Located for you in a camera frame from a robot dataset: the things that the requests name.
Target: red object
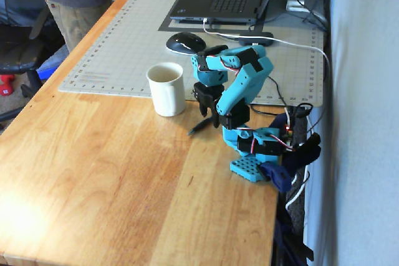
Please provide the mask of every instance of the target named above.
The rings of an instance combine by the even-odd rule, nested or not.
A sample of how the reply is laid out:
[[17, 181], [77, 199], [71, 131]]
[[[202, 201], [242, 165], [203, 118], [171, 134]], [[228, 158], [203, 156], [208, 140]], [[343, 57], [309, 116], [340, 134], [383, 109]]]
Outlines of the red object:
[[10, 96], [14, 92], [11, 82], [14, 81], [15, 75], [1, 75], [0, 80], [3, 84], [0, 85], [0, 95]]
[[14, 81], [15, 75], [1, 75], [0, 79], [3, 83], [10, 83]]
[[2, 96], [10, 96], [10, 94], [13, 93], [12, 85], [11, 83], [5, 83], [0, 85], [0, 95]]

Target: blue perforated base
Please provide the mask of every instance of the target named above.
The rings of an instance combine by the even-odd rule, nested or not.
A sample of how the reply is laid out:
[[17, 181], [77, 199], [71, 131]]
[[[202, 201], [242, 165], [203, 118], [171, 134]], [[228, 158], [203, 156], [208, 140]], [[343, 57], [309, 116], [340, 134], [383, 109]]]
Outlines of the blue perforated base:
[[230, 170], [251, 182], [262, 181], [263, 177], [256, 169], [256, 166], [260, 164], [261, 162], [254, 155], [248, 155], [232, 161], [230, 163]]

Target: wooden desk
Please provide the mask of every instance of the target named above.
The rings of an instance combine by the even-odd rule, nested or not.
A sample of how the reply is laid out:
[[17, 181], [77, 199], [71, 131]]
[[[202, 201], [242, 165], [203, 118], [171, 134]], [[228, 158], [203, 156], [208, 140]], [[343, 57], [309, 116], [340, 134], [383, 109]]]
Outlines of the wooden desk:
[[0, 137], [0, 264], [267, 265], [277, 191], [230, 172], [220, 129], [186, 136], [197, 103], [163, 118], [150, 99], [57, 91], [125, 1]]

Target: cutting mat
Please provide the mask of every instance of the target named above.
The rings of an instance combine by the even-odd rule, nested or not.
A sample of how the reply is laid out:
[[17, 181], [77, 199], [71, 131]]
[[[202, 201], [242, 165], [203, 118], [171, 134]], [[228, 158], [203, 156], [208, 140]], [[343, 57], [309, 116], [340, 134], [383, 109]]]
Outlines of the cutting mat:
[[[158, 30], [174, 2], [175, 0], [128, 0], [66, 76], [59, 90], [151, 97], [145, 76], [147, 69], [160, 62], [176, 62], [184, 68], [186, 99], [194, 100], [191, 91], [196, 80], [190, 57], [167, 50], [165, 44], [173, 33]], [[291, 21], [290, 16], [283, 16], [264, 27], [263, 31], [271, 31], [278, 39], [322, 48], [322, 32], [303, 24], [292, 26]], [[198, 35], [205, 40], [208, 47], [220, 44], [226, 44], [230, 48], [239, 47], [237, 43], [220, 37], [205, 33]], [[321, 54], [279, 43], [274, 43], [266, 50], [274, 65], [271, 77], [280, 85], [288, 105], [297, 105], [304, 101], [315, 106], [322, 104]], [[234, 74], [230, 73], [226, 86], [233, 80]], [[254, 103], [282, 104], [276, 86], [270, 80], [266, 80]]]

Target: wire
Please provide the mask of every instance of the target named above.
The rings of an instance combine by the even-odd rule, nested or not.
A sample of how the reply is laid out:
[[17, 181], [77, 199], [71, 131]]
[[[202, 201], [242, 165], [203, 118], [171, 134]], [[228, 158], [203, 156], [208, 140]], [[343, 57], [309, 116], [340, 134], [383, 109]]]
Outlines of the wire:
[[285, 146], [287, 149], [290, 150], [294, 150], [291, 146], [287, 145], [285, 142], [283, 142], [280, 138], [274, 136], [273, 134], [269, 135], [271, 138], [274, 138], [275, 140], [277, 140], [280, 144], [282, 144], [283, 146]]
[[323, 27], [325, 28], [325, 31], [327, 31], [327, 20], [323, 21], [323, 20], [321, 19], [321, 16], [317, 16], [316, 13], [313, 11], [313, 9], [309, 9], [305, 4], [301, 3], [299, 0], [297, 0], [297, 2], [298, 2], [302, 7], [304, 7], [305, 9], [307, 9], [307, 10], [310, 12], [310, 14], [313, 15], [313, 16], [316, 18], [316, 20], [318, 20], [318, 21], [323, 25]]
[[251, 154], [254, 153], [255, 141], [256, 141], [256, 138], [255, 138], [255, 136], [254, 136], [254, 139], [252, 140], [252, 145], [251, 145]]
[[259, 113], [259, 114], [261, 114], [261, 115], [272, 115], [272, 116], [278, 116], [279, 114], [278, 113], [271, 113], [271, 112], [261, 112], [260, 110], [256, 110], [255, 108], [254, 108], [254, 104], [249, 104], [249, 107], [251, 107], [251, 110], [253, 111], [253, 112], [256, 112], [256, 113]]
[[232, 68], [232, 67], [228, 67], [224, 62], [223, 59], [220, 57], [220, 62], [222, 63], [223, 67], [225, 67], [226, 69], [230, 70], [230, 71], [237, 71], [238, 69]]
[[295, 182], [297, 181], [297, 178], [298, 178], [298, 176], [297, 176], [297, 174], [295, 174], [294, 179], [291, 181], [291, 185], [295, 184]]
[[288, 125], [288, 127], [291, 127], [291, 120], [290, 120], [290, 116], [288, 114], [287, 107], [284, 107], [284, 111], [286, 112], [286, 115], [287, 115], [287, 125]]
[[280, 97], [281, 101], [283, 102], [284, 106], [285, 106], [285, 107], [288, 107], [286, 101], [284, 100], [284, 98], [283, 98], [282, 95], [281, 95], [279, 84], [278, 84], [272, 77], [270, 77], [270, 76], [268, 76], [268, 77], [269, 77], [269, 79], [272, 80], [272, 81], [274, 82], [274, 84], [276, 85], [276, 87], [277, 87], [277, 93], [279, 94], [279, 97]]
[[306, 182], [307, 180], [309, 180], [310, 178], [310, 172], [307, 170], [308, 169], [308, 165], [305, 167], [305, 174], [307, 174], [307, 177], [304, 178], [304, 181], [302, 182], [302, 184], [299, 187], [299, 190], [296, 192], [295, 196], [289, 200], [289, 202], [286, 204], [286, 210], [288, 209], [288, 207], [297, 200], [297, 198], [300, 196], [300, 194], [302, 193], [302, 191], [305, 188]]
[[314, 123], [313, 126], [311, 126], [311, 128], [309, 130], [306, 131], [306, 133], [311, 132], [313, 130], [313, 128], [319, 123], [319, 121], [322, 120], [322, 117], [323, 117], [323, 115], [324, 115], [326, 110], [327, 110], [327, 107], [323, 107], [322, 114], [320, 115], [320, 118]]
[[319, 52], [324, 56], [325, 60], [327, 61], [328, 74], [330, 74], [330, 71], [331, 71], [330, 60], [329, 60], [329, 58], [327, 57], [327, 54], [325, 54], [323, 50], [321, 50], [321, 49], [319, 49], [319, 48], [317, 48], [317, 47], [314, 47], [314, 46], [306, 46], [306, 45], [299, 45], [299, 44], [295, 44], [295, 43], [291, 43], [291, 42], [286, 42], [286, 41], [284, 41], [284, 40], [275, 39], [275, 38], [273, 38], [273, 37], [248, 37], [248, 36], [236, 36], [236, 35], [232, 35], [232, 34], [220, 34], [219, 32], [209, 32], [209, 31], [207, 31], [206, 28], [205, 28], [205, 24], [206, 24], [207, 21], [208, 21], [208, 18], [204, 18], [204, 20], [203, 20], [203, 30], [204, 30], [207, 34], [216, 34], [216, 35], [219, 35], [219, 36], [221, 36], [221, 37], [237, 37], [237, 38], [240, 37], [240, 38], [243, 38], [243, 39], [266, 39], [266, 40], [274, 40], [274, 41], [276, 41], [276, 42], [280, 42], [280, 43], [283, 43], [283, 44], [286, 44], [286, 45], [291, 45], [291, 46], [298, 47], [298, 48], [302, 48], [302, 49], [310, 49], [310, 50], [319, 51]]
[[304, 115], [304, 116], [308, 116], [308, 115], [311, 113], [311, 111], [313, 110], [313, 104], [307, 103], [307, 102], [302, 102], [302, 103], [300, 103], [300, 104], [298, 104], [298, 105], [296, 106], [296, 108], [295, 108], [295, 110], [294, 110], [294, 117], [297, 117], [298, 108], [299, 108], [299, 107], [302, 107], [302, 106], [304, 106], [304, 105], [310, 106], [309, 110], [306, 111], [306, 115]]
[[236, 129], [238, 129], [238, 130], [244, 130], [244, 131], [255, 131], [255, 129], [248, 128], [248, 127], [237, 127]]
[[[308, 17], [300, 17], [300, 16], [297, 16], [297, 15], [295, 15], [295, 14], [293, 14], [293, 13], [291, 13], [291, 12], [281, 12], [280, 14], [278, 14], [276, 17], [273, 17], [273, 18], [271, 18], [271, 19], [268, 19], [268, 20], [265, 20], [265, 21], [263, 21], [263, 24], [266, 24], [266, 23], [269, 23], [269, 22], [272, 22], [272, 21], [275, 21], [275, 20], [277, 20], [278, 18], [280, 18], [282, 15], [284, 15], [284, 14], [287, 14], [287, 15], [290, 15], [290, 16], [293, 16], [293, 17], [296, 17], [296, 18], [298, 18], [298, 19], [301, 19], [302, 20], [302, 22], [303, 23], [309, 23], [309, 24], [311, 24], [312, 26], [316, 26], [318, 29], [320, 29], [321, 31], [325, 31], [325, 27], [323, 26], [323, 27], [321, 27], [318, 23], [315, 23], [315, 22], [313, 22], [312, 20], [309, 20], [308, 19]], [[251, 27], [253, 27], [253, 26], [255, 26], [256, 24], [251, 24], [249, 27], [248, 27], [248, 30], [249, 31], [252, 31], [252, 29], [251, 29]]]

